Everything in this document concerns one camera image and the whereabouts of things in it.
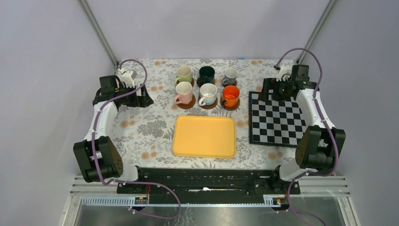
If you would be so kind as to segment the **orange mug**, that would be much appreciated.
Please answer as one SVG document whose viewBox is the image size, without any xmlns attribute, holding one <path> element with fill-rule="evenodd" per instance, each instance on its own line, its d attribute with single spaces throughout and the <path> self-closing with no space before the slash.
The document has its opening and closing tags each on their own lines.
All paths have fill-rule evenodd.
<svg viewBox="0 0 399 226">
<path fill-rule="evenodd" d="M 222 91 L 223 99 L 229 99 L 226 106 L 233 106 L 236 103 L 236 98 L 239 97 L 239 89 L 236 86 L 226 86 Z"/>
</svg>

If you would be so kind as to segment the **yellow tray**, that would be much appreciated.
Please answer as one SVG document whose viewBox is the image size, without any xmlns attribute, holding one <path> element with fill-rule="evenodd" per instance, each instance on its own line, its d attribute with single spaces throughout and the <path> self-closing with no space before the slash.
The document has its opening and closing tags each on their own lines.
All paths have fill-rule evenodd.
<svg viewBox="0 0 399 226">
<path fill-rule="evenodd" d="M 176 156 L 231 159 L 236 154 L 236 125 L 229 117 L 177 117 L 172 153 Z"/>
</svg>

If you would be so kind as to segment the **light green mug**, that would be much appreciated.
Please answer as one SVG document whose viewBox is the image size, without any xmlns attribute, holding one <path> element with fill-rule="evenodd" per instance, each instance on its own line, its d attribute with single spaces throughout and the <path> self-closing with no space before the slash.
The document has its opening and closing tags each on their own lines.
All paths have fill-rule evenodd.
<svg viewBox="0 0 399 226">
<path fill-rule="evenodd" d="M 192 69 L 187 65 L 182 65 L 182 66 L 178 67 L 176 74 L 177 74 L 176 79 L 181 79 L 184 82 L 189 83 L 193 79 Z"/>
</svg>

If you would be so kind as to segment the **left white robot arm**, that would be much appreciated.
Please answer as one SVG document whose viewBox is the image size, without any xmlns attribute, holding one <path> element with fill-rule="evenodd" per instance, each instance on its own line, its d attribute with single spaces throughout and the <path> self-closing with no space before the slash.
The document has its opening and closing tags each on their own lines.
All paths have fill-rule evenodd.
<svg viewBox="0 0 399 226">
<path fill-rule="evenodd" d="M 88 182 L 101 182 L 106 178 L 119 178 L 124 173 L 122 158 L 112 142 L 112 124 L 122 105 L 145 108 L 153 104 L 145 85 L 135 84 L 136 72 L 130 71 L 121 76 L 100 77 L 92 105 L 94 116 L 90 129 L 83 141 L 73 145 L 83 179 Z"/>
</svg>

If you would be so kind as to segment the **dark green mug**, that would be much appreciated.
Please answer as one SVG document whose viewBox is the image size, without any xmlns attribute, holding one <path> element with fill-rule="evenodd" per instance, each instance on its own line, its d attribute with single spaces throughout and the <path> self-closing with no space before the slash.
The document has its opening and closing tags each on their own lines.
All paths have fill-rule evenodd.
<svg viewBox="0 0 399 226">
<path fill-rule="evenodd" d="M 199 69 L 199 78 L 201 79 L 202 85 L 211 83 L 215 78 L 215 70 L 211 66 L 203 66 Z"/>
</svg>

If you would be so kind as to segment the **brown wooden coaster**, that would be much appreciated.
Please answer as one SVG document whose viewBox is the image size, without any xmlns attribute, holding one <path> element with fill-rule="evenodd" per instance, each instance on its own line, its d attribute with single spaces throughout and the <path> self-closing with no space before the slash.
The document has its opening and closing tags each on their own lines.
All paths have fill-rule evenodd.
<svg viewBox="0 0 399 226">
<path fill-rule="evenodd" d="M 199 104 L 199 106 L 200 106 L 201 108 L 203 108 L 203 109 L 207 109 L 207 110 L 213 109 L 213 108 L 216 107 L 217 104 L 218 104 L 218 98 L 215 99 L 215 102 L 214 102 L 213 104 L 211 104 L 211 105 L 206 105 L 205 102 L 204 102 L 204 98 L 201 97 L 201 98 L 199 99 L 199 101 L 198 101 L 198 104 Z"/>
<path fill-rule="evenodd" d="M 192 108 L 196 103 L 196 97 L 194 95 L 192 95 L 192 99 L 190 101 L 190 103 L 188 104 L 177 104 L 177 106 L 181 109 L 190 109 Z"/>
<path fill-rule="evenodd" d="M 196 84 L 197 84 L 197 86 L 198 86 L 199 88 L 202 86 L 202 82 L 201 82 L 201 79 L 200 79 L 200 78 L 198 78 L 198 79 L 196 80 Z M 215 79 L 213 79 L 213 81 L 211 82 L 211 84 L 215 85 Z"/>
<path fill-rule="evenodd" d="M 236 109 L 239 107 L 239 105 L 240 105 L 240 98 L 239 98 L 239 97 L 235 99 L 235 100 L 236 100 L 236 103 L 235 103 L 235 105 L 233 105 L 233 106 L 226 106 L 226 105 L 225 105 L 225 104 L 227 103 L 228 100 L 229 100 L 229 99 L 223 99 L 223 97 L 222 97 L 221 100 L 219 101 L 221 107 L 224 108 L 225 110 L 234 111 L 234 110 L 236 110 Z"/>
<path fill-rule="evenodd" d="M 181 82 L 183 82 L 183 80 L 181 80 L 181 79 L 176 79 L 176 85 L 179 84 L 179 83 L 181 83 Z M 193 86 L 194 86 L 194 79 L 192 79 L 189 83 L 190 83 L 190 85 L 193 87 Z"/>
</svg>

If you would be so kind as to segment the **grey mug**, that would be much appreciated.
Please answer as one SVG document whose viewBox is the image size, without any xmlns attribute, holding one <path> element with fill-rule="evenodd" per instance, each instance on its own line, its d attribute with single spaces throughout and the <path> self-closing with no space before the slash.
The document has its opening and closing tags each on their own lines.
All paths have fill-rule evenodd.
<svg viewBox="0 0 399 226">
<path fill-rule="evenodd" d="M 237 71 L 233 68 L 226 69 L 224 72 L 224 78 L 222 79 L 222 85 L 226 86 L 236 86 L 237 85 Z"/>
</svg>

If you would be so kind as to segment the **pink white mug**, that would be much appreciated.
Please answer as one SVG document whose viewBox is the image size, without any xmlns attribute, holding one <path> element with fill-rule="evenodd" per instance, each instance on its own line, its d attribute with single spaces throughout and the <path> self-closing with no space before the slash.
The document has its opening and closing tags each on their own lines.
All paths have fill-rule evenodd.
<svg viewBox="0 0 399 226">
<path fill-rule="evenodd" d="M 192 101 L 192 85 L 189 82 L 180 82 L 176 85 L 176 104 L 188 105 Z"/>
</svg>

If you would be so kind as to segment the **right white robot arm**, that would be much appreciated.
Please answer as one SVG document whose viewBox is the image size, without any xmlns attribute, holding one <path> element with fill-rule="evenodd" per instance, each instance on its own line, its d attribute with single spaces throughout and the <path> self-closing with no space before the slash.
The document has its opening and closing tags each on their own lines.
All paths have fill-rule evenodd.
<svg viewBox="0 0 399 226">
<path fill-rule="evenodd" d="M 288 181 L 308 175 L 327 177 L 334 174 L 346 134 L 329 119 L 321 102 L 319 83 L 310 81 L 309 66 L 288 68 L 276 64 L 274 69 L 278 75 L 264 79 L 259 100 L 266 101 L 270 97 L 275 101 L 294 99 L 306 125 L 296 146 L 295 158 L 279 166 L 279 176 L 270 180 L 271 190 L 281 194 L 288 189 Z"/>
</svg>

